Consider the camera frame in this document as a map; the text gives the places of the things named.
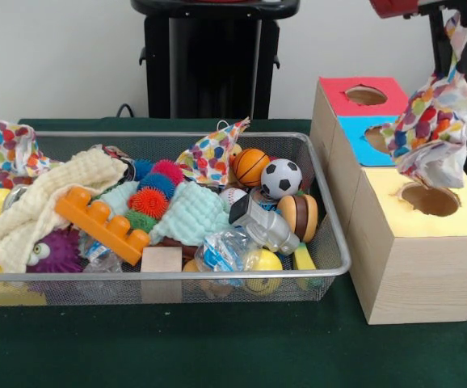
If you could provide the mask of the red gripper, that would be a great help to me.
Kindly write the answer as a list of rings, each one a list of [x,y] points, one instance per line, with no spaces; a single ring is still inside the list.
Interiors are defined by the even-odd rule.
[[[382,19],[414,14],[418,11],[418,0],[370,0],[372,8]],[[461,2],[461,25],[467,28],[467,0]],[[444,30],[444,19],[440,6],[433,6],[429,14],[431,40],[434,53],[435,73],[445,75],[448,71],[448,38]],[[459,61],[459,71],[467,71],[467,42]]]

